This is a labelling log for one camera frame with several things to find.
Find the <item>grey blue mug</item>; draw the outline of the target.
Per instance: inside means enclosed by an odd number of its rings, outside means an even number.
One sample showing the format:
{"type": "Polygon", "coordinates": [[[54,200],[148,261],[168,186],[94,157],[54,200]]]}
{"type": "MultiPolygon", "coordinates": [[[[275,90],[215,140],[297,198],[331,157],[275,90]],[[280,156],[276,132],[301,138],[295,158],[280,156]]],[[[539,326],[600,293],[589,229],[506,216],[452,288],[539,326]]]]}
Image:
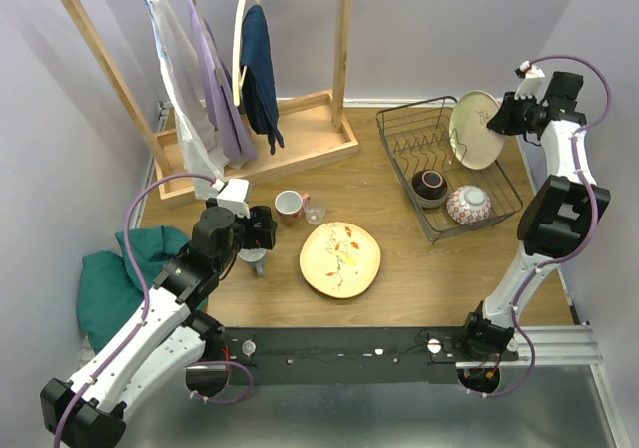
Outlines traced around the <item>grey blue mug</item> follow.
{"type": "Polygon", "coordinates": [[[238,253],[238,258],[250,265],[257,276],[263,277],[267,254],[268,251],[264,248],[241,249],[238,253]]]}

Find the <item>pink mug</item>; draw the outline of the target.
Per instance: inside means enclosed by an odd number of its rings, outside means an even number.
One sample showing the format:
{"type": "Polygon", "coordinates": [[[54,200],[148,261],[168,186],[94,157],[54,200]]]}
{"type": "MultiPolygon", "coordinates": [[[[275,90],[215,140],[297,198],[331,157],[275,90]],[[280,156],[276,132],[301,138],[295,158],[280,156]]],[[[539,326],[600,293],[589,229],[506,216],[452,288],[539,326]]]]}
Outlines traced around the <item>pink mug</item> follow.
{"type": "Polygon", "coordinates": [[[292,226],[298,223],[304,210],[304,203],[309,196],[308,193],[300,194],[293,190],[286,190],[275,197],[275,209],[284,225],[292,226]]]}

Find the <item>cream plate with branch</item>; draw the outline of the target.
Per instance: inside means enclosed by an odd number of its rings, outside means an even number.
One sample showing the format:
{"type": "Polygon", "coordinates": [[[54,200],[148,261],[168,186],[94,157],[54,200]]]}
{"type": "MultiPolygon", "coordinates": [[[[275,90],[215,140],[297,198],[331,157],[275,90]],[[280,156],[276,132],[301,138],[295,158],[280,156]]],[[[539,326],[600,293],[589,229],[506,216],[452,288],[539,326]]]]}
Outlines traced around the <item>cream plate with branch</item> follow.
{"type": "Polygon", "coordinates": [[[456,158],[471,170],[483,170],[501,154],[505,137],[487,127],[499,109],[487,92],[475,90],[455,104],[448,126],[449,141],[456,158]]]}

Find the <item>clear drinking glass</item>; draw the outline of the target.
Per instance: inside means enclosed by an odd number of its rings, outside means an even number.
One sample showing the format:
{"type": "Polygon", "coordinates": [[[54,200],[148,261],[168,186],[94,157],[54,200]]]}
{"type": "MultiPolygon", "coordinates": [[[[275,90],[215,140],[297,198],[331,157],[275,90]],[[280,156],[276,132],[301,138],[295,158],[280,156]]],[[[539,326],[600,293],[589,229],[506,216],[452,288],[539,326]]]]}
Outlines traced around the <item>clear drinking glass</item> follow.
{"type": "Polygon", "coordinates": [[[303,211],[306,222],[310,225],[320,225],[327,210],[327,198],[322,194],[304,194],[303,211]]]}

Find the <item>orange rimmed bird plate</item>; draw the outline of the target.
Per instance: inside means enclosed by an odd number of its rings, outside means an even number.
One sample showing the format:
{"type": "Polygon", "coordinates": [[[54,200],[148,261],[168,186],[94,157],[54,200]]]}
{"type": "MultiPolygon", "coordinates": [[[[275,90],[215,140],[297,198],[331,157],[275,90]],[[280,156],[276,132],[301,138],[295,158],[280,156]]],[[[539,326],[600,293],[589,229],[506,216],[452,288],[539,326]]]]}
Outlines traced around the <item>orange rimmed bird plate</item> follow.
{"type": "Polygon", "coordinates": [[[364,294],[381,263],[377,241],[363,228],[343,222],[322,224],[306,239],[299,265],[306,283],[335,299],[364,294]]]}

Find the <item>dark ceramic bowl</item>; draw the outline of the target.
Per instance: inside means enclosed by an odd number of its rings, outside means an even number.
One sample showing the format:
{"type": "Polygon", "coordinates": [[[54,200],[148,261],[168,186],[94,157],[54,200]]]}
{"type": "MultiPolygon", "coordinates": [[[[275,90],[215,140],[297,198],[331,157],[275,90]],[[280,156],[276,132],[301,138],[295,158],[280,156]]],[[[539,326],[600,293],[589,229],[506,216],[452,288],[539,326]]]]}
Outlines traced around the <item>dark ceramic bowl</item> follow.
{"type": "Polygon", "coordinates": [[[419,205],[424,209],[437,209],[447,199],[448,182],[438,171],[421,170],[415,173],[411,179],[411,187],[419,205]]]}

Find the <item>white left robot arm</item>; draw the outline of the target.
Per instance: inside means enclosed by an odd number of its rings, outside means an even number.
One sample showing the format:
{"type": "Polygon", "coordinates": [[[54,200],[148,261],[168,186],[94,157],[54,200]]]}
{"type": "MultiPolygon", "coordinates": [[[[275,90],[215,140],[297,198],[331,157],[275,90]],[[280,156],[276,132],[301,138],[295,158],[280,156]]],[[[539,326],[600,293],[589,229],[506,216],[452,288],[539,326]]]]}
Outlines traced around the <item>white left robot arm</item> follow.
{"type": "Polygon", "coordinates": [[[154,280],[144,301],[110,342],[68,380],[51,379],[40,393],[54,444],[114,447],[136,409],[191,364],[217,365],[229,378],[222,326],[199,306],[243,249],[271,249],[277,224],[267,206],[247,217],[206,208],[191,240],[154,280]]]}

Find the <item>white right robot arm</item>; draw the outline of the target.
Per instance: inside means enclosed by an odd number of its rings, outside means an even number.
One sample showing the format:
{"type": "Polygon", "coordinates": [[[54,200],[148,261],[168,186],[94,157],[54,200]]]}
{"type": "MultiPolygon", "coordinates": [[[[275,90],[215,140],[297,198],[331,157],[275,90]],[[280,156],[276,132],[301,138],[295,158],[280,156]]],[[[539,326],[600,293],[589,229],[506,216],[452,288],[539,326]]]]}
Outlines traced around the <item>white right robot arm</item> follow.
{"type": "Polygon", "coordinates": [[[504,95],[487,127],[500,135],[536,135],[545,153],[547,178],[520,219],[519,249],[510,268],[497,289],[468,315],[459,335],[460,350],[471,360],[506,350],[538,287],[585,248],[611,200],[588,167],[586,117],[576,109],[582,76],[554,73],[541,99],[536,97],[544,79],[541,69],[519,70],[518,76],[518,89],[504,95]]]}

